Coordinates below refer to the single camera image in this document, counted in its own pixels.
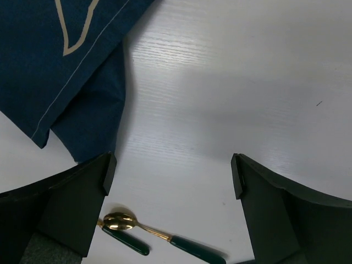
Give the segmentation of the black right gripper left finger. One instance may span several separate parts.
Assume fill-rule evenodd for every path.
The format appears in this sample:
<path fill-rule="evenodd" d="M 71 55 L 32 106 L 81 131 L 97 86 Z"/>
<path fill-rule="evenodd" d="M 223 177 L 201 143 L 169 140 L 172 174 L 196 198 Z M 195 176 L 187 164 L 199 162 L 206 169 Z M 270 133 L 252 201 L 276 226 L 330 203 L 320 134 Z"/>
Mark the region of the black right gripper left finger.
<path fill-rule="evenodd" d="M 81 263 L 117 160 L 104 153 L 1 193 L 1 263 Z"/>

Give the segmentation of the blue fish-print placemat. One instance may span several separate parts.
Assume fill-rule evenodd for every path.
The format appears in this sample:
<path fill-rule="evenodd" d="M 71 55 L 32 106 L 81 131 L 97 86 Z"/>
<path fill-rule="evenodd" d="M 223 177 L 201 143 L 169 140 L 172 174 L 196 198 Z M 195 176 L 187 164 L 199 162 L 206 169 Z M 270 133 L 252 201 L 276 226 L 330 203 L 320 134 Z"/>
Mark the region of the blue fish-print placemat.
<path fill-rule="evenodd" d="M 1 1 L 1 112 L 81 163 L 116 149 L 123 38 L 150 1 Z"/>

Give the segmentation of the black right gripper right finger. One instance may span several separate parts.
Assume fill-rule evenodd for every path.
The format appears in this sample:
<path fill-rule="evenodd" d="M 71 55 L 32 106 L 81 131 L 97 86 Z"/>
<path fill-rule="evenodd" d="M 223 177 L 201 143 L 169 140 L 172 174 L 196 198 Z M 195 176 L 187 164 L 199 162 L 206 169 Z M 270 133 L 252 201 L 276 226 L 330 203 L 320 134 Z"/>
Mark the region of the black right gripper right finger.
<path fill-rule="evenodd" d="M 308 188 L 244 154 L 231 160 L 254 263 L 351 263 L 351 201 Z"/>

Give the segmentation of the gold spoon green handle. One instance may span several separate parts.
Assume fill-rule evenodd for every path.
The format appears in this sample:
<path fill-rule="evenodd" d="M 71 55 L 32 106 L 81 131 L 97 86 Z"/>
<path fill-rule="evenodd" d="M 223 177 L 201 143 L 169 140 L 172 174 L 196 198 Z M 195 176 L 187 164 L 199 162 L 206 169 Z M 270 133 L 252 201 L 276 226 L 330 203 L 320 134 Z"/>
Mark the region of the gold spoon green handle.
<path fill-rule="evenodd" d="M 168 234 L 164 231 L 141 224 L 135 216 L 124 212 L 109 213 L 104 216 L 103 224 L 111 230 L 130 230 L 134 227 L 139 227 L 150 234 L 153 234 L 163 240 L 169 242 L 174 247 L 187 252 L 188 254 L 197 257 L 207 263 L 220 264 L 226 263 L 225 259 L 213 250 L 207 249 L 194 241 L 182 238 L 177 235 Z"/>

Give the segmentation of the gold knife green handle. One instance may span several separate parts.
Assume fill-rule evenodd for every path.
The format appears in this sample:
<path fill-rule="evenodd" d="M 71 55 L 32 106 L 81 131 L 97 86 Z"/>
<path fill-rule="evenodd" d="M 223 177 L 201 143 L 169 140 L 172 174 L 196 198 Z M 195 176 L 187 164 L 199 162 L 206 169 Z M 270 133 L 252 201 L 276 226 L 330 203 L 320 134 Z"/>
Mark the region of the gold knife green handle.
<path fill-rule="evenodd" d="M 114 238 L 115 240 L 121 242 L 125 246 L 129 247 L 130 249 L 138 252 L 142 256 L 147 256 L 150 253 L 150 247 L 140 239 L 127 234 L 123 231 L 109 229 L 101 219 L 98 219 L 97 226 L 99 226 L 106 234 L 110 237 Z"/>

